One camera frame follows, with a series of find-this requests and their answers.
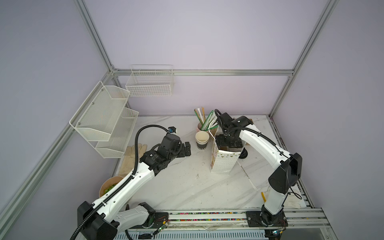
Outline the stack of black lids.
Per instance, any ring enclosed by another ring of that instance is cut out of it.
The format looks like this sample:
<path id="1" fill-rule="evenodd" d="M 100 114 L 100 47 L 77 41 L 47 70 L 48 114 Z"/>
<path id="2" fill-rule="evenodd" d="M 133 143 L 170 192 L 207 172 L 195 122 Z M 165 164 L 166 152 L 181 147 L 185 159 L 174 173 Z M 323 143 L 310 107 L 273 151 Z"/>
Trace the stack of black lids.
<path id="1" fill-rule="evenodd" d="M 248 156 L 248 151 L 247 151 L 247 149 L 243 149 L 242 150 L 242 152 L 241 152 L 241 154 L 239 155 L 239 159 L 245 159 L 245 158 L 247 158 L 247 156 Z"/>

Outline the stack of paper cups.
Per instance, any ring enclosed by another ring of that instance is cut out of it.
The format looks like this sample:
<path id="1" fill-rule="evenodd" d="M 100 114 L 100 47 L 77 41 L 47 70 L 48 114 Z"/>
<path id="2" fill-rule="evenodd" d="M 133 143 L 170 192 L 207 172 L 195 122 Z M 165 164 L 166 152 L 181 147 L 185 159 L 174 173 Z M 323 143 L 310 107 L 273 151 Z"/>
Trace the stack of paper cups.
<path id="1" fill-rule="evenodd" d="M 196 140 L 198 149 L 204 150 L 208 145 L 208 141 L 210 140 L 210 135 L 207 132 L 199 131 L 195 135 L 195 140 Z"/>

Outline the white paper takeout bag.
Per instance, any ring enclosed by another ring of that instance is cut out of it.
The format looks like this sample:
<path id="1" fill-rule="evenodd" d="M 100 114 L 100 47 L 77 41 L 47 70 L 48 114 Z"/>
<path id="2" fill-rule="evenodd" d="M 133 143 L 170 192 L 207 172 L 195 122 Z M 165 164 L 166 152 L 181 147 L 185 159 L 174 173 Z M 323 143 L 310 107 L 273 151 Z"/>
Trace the white paper takeout bag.
<path id="1" fill-rule="evenodd" d="M 213 122 L 209 125 L 209 134 L 211 135 L 213 139 L 213 146 L 212 146 L 212 155 L 211 155 L 211 173 L 213 174 L 225 174 L 228 175 L 230 171 L 233 169 L 235 163 L 239 159 L 243 149 L 244 145 L 242 144 L 240 148 L 228 148 L 218 147 L 216 140 L 218 139 L 218 135 L 213 134 L 211 132 L 211 128 L 213 125 Z"/>

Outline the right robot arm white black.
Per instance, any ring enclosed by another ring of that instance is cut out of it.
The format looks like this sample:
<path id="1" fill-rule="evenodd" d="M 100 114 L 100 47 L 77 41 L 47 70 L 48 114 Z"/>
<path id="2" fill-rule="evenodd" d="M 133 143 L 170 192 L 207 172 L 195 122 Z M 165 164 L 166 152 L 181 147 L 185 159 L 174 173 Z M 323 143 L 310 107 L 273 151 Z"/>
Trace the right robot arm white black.
<path id="1" fill-rule="evenodd" d="M 266 202 L 262 205 L 258 222 L 266 227 L 273 226 L 283 218 L 284 203 L 289 190 L 301 177 L 302 157 L 291 154 L 279 147 L 270 138 L 262 134 L 253 122 L 245 116 L 237 119 L 227 113 L 214 110 L 217 123 L 222 133 L 215 137 L 219 150 L 240 150 L 240 155 L 247 155 L 244 149 L 249 144 L 272 166 L 274 172 L 269 176 L 271 187 Z"/>

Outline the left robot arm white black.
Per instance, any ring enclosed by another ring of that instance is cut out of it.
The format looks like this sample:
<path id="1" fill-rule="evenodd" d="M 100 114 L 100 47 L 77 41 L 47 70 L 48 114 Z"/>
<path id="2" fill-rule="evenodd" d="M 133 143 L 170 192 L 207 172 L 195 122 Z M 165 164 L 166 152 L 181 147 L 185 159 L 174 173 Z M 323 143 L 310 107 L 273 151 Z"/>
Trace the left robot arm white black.
<path id="1" fill-rule="evenodd" d="M 135 226 L 151 226 L 155 210 L 140 203 L 129 210 L 123 208 L 131 197 L 175 158 L 190 156 L 190 143 L 183 143 L 167 133 L 154 149 L 145 152 L 132 173 L 124 177 L 110 191 L 93 203 L 83 202 L 78 207 L 78 227 L 72 240 L 113 240 L 120 232 Z"/>

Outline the pink straw holder cup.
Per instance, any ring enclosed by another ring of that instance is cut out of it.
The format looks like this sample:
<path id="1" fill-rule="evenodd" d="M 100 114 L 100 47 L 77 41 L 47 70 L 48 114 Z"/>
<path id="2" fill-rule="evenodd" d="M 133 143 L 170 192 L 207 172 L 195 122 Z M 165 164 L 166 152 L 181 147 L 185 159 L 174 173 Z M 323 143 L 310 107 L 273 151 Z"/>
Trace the pink straw holder cup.
<path id="1" fill-rule="evenodd" d="M 203 131 L 203 130 L 201 129 L 202 127 L 203 127 L 203 125 L 202 125 L 201 123 L 198 123 L 197 128 L 196 128 L 196 131 L 197 131 L 197 132 L 201 132 L 201 131 Z"/>

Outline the beige glove left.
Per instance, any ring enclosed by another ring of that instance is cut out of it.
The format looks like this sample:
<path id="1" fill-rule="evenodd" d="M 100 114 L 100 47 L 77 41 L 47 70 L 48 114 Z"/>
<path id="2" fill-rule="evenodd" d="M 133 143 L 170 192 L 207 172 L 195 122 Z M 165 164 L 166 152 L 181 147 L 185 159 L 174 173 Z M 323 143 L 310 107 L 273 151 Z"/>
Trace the beige glove left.
<path id="1" fill-rule="evenodd" d="M 139 158 L 141 158 L 143 154 L 147 151 L 147 147 L 148 145 L 138 144 Z M 118 176 L 125 177 L 132 172 L 135 166 L 135 154 L 135 146 L 127 147 L 122 165 L 118 172 Z"/>

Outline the white wrapped straw on table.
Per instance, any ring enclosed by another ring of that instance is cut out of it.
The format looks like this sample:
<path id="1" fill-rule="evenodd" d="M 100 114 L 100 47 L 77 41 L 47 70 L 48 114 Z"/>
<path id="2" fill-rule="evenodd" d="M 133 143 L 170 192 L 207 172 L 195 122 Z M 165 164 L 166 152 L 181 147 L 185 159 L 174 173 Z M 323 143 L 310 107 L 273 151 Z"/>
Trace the white wrapped straw on table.
<path id="1" fill-rule="evenodd" d="M 242 169 L 242 171 L 244 172 L 245 176 L 247 177 L 248 181 L 250 182 L 252 188 L 254 190 L 258 190 L 258 188 L 254 185 L 254 183 L 252 182 L 251 178 L 249 177 L 249 175 L 247 174 L 246 170 L 244 169 L 244 167 L 241 165 L 241 163 L 239 161 L 237 161 L 237 164 L 240 166 L 240 168 Z"/>

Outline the brown bowl with greens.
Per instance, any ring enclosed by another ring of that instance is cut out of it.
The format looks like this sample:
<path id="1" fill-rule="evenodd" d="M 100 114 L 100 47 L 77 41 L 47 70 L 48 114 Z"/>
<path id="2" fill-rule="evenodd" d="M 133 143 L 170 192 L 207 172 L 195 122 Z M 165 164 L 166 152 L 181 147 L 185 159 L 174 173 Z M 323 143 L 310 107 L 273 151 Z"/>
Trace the brown bowl with greens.
<path id="1" fill-rule="evenodd" d="M 107 192 L 109 192 L 114 186 L 116 186 L 121 180 L 123 180 L 123 177 L 121 176 L 115 176 L 112 178 L 109 178 L 107 181 L 103 183 L 103 185 L 100 188 L 99 191 L 99 197 L 104 196 Z"/>

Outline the white mesh two-tier shelf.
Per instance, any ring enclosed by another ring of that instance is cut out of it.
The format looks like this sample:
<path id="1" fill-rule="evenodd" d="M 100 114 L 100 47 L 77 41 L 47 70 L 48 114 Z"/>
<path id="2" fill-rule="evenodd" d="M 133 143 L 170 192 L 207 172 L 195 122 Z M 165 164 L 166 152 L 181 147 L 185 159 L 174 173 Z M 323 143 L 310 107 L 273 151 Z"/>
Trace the white mesh two-tier shelf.
<path id="1" fill-rule="evenodd" d="M 120 159 L 128 147 L 139 116 L 128 108 L 129 96 L 125 89 L 98 82 L 69 121 L 104 159 Z"/>

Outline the yellow handled tool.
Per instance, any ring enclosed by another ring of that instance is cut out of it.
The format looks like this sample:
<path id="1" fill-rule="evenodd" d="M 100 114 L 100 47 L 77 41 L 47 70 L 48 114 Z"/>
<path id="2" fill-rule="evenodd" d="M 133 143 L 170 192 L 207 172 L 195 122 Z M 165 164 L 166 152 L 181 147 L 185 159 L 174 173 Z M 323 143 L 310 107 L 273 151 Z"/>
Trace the yellow handled tool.
<path id="1" fill-rule="evenodd" d="M 266 200 L 266 197 L 265 197 L 265 195 L 264 195 L 264 192 L 261 192 L 261 196 L 262 196 L 263 201 L 264 201 L 264 203 L 265 203 L 267 200 Z"/>

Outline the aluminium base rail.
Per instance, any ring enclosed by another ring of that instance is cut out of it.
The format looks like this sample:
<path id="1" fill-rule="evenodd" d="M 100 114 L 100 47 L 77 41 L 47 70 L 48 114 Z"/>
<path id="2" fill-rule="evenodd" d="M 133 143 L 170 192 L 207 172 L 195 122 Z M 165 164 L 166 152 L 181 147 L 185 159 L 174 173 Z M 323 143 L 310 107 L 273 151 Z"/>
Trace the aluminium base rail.
<path id="1" fill-rule="evenodd" d="M 78 240 L 336 240 L 321 209 L 289 209 L 265 227 L 260 211 L 178 212 L 148 216 L 143 210 L 118 213 L 112 223 L 97 219 Z"/>

